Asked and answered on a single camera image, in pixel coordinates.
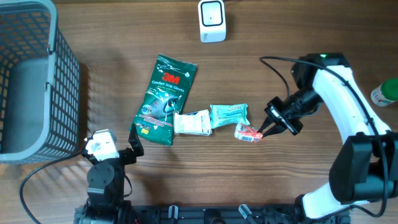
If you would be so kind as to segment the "green 3M gloves packet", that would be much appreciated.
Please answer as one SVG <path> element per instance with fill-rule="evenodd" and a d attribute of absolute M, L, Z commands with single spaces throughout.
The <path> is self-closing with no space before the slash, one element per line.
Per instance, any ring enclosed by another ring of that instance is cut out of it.
<path fill-rule="evenodd" d="M 148 141 L 171 146 L 174 113 L 182 112 L 196 71 L 194 63 L 159 54 L 131 129 Z"/>

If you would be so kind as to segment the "red white small packet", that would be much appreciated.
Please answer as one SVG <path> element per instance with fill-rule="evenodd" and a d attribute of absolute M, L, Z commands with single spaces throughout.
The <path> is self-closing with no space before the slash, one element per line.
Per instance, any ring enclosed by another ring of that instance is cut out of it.
<path fill-rule="evenodd" d="M 248 142 L 259 142 L 263 138 L 263 134 L 259 133 L 255 128 L 238 123 L 234 131 L 236 139 L 248 141 Z"/>

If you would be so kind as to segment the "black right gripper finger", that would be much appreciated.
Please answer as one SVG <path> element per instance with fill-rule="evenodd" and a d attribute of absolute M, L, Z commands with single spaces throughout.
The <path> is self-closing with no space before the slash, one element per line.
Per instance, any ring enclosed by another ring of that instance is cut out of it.
<path fill-rule="evenodd" d="M 273 123 L 273 120 L 268 116 L 261 127 L 257 130 L 259 133 L 262 133 L 268 126 L 270 126 Z"/>
<path fill-rule="evenodd" d="M 286 130 L 285 127 L 275 124 L 273 127 L 269 128 L 266 132 L 263 133 L 262 137 L 265 138 L 267 136 L 275 135 L 283 133 Z"/>

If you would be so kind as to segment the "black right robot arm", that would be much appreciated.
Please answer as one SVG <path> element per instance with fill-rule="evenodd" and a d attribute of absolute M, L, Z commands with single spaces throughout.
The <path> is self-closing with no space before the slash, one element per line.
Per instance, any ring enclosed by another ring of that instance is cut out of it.
<path fill-rule="evenodd" d="M 265 223 L 349 223 L 351 210 L 380 203 L 380 217 L 397 197 L 397 134 L 370 107 L 341 53 L 308 54 L 292 60 L 298 90 L 268 102 L 263 137 L 288 130 L 298 134 L 302 118 L 326 105 L 340 132 L 342 148 L 328 182 L 293 204 L 266 205 Z"/>

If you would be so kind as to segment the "white blue packet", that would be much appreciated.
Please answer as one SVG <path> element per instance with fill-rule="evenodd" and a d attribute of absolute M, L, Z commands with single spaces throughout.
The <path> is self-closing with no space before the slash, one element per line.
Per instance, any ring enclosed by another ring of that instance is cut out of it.
<path fill-rule="evenodd" d="M 174 112 L 174 133 L 209 136 L 212 134 L 209 110 L 201 110 L 187 114 Z"/>

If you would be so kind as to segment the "green lid jar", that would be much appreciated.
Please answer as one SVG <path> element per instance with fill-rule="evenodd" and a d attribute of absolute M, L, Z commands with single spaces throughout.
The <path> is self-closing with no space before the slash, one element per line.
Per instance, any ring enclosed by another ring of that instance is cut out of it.
<path fill-rule="evenodd" d="M 391 78 L 371 92 L 371 101 L 380 107 L 388 106 L 397 101 L 397 78 Z"/>

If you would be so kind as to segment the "light blue tissue packet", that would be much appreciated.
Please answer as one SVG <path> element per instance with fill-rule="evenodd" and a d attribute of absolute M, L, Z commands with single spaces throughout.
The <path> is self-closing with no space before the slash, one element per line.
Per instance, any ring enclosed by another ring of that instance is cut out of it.
<path fill-rule="evenodd" d="M 236 105 L 210 105 L 210 108 L 211 127 L 213 129 L 229 124 L 250 124 L 247 119 L 248 105 L 246 103 Z"/>

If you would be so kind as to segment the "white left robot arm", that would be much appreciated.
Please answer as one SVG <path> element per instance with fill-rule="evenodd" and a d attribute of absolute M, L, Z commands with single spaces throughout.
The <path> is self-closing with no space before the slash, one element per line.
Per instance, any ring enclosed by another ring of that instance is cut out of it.
<path fill-rule="evenodd" d="M 88 198 L 75 210 L 74 223 L 116 224 L 141 223 L 142 219 L 125 198 L 124 183 L 131 184 L 125 166 L 135 164 L 144 155 L 136 128 L 131 128 L 123 150 L 116 149 L 116 135 L 112 129 L 95 131 L 85 139 L 81 155 L 92 163 L 87 173 Z"/>

